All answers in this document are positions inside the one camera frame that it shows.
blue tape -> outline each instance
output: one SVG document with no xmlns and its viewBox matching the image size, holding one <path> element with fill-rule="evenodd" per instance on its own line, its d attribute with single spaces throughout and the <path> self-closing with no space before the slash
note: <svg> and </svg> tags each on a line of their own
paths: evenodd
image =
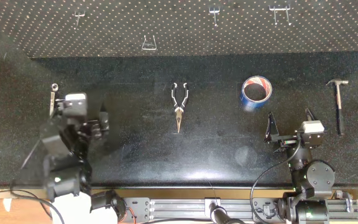
<svg viewBox="0 0 358 224">
<path fill-rule="evenodd" d="M 260 85 L 264 88 L 266 91 L 266 97 L 262 100 L 252 100 L 250 99 L 246 93 L 244 92 L 247 85 Z M 243 84 L 241 89 L 241 102 L 243 104 L 244 110 L 246 111 L 253 111 L 256 108 L 260 108 L 263 106 L 266 101 L 270 98 L 272 95 L 273 88 L 272 84 L 265 78 L 261 76 L 253 76 L 249 77 Z"/>
</svg>

